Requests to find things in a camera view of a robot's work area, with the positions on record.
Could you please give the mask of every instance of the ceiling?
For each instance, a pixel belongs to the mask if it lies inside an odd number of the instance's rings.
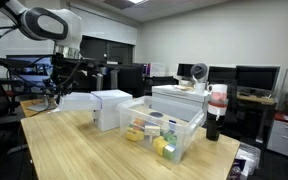
[[[105,3],[107,0],[83,1],[105,10],[126,16],[135,21],[145,22],[223,3],[230,0],[146,0],[142,3],[125,9],[119,9]]]

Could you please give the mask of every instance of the ceiling light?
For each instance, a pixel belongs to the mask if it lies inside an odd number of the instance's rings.
[[[132,3],[137,4],[137,3],[140,3],[140,2],[145,1],[145,0],[129,0],[129,1],[131,1]]]

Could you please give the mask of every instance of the cabinet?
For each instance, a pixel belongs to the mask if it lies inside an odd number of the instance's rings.
[[[282,113],[277,113],[274,117],[267,149],[288,156],[288,119]]]

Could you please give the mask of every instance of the clear plastic storage bin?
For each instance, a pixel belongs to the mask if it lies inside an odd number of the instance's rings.
[[[122,136],[174,163],[204,124],[201,108],[150,96],[120,103],[117,110]]]

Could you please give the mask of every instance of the white drawer cabinet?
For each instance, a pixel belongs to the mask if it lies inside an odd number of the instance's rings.
[[[288,123],[274,121],[267,149],[288,156]]]

